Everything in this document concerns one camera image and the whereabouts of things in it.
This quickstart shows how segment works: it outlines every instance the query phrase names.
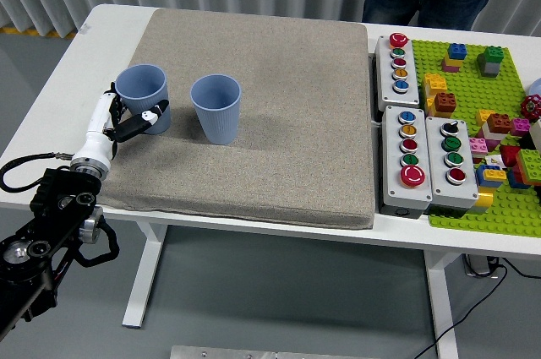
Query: gray floor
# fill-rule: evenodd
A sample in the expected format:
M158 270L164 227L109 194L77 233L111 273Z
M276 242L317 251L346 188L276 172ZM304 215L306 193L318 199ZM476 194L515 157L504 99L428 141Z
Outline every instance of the gray floor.
M0 112L8 117L0 151L68 44L0 34ZM29 218L0 209L0 239ZM58 307L20 321L0 343L1 358L166 359L173 345L197 345L395 359L414 357L434 338L419 251L182 227L168 232L143 328L125 329L145 239L133 222L110 224L120 257L93 269L74 264ZM104 248L101 239L83 252ZM516 264L541 275L539 263ZM447 274L457 318L495 283L466 277L460 262ZM541 356L539 318L541 282L510 273L457 329L461 358Z

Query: blue plastic cup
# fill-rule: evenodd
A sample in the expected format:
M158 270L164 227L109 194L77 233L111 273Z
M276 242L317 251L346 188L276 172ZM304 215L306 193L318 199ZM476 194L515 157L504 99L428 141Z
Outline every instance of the blue plastic cup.
M127 68L118 75L115 85L117 93L133 115L150 110L160 100L169 100L166 73L156 65L142 63ZM167 131L170 126L169 106L145 133L156 135Z
M541 79L537 79L532 83L528 95L541 95Z
M242 89L225 74L198 79L189 92L206 138L216 145L230 144L238 132Z

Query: beige foam pad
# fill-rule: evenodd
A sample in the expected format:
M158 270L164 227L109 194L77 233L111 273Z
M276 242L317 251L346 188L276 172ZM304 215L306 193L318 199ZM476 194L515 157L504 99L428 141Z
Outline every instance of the beige foam pad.
M366 29L360 24L157 10L130 64L167 73L172 126L120 144L100 202L121 209L361 229L374 184ZM237 138L210 144L189 90L243 88Z

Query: control box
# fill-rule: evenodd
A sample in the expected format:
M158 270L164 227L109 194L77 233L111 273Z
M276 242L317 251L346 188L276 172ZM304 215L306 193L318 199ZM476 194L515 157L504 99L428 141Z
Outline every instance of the control box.
M380 36L374 54L378 110L383 112L387 106L419 108L412 42L399 33Z
M426 130L433 199L430 213L459 218L478 200L467 124L428 117Z
M417 219L432 202L423 110L387 106L381 139L380 213Z

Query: brown lego brick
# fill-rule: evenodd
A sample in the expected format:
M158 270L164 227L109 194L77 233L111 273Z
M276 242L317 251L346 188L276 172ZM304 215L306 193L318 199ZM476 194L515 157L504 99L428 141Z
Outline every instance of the brown lego brick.
M454 112L456 98L452 93L438 93L434 99L434 106L438 112Z
M507 114L490 114L487 123L491 133L509 133L512 127Z

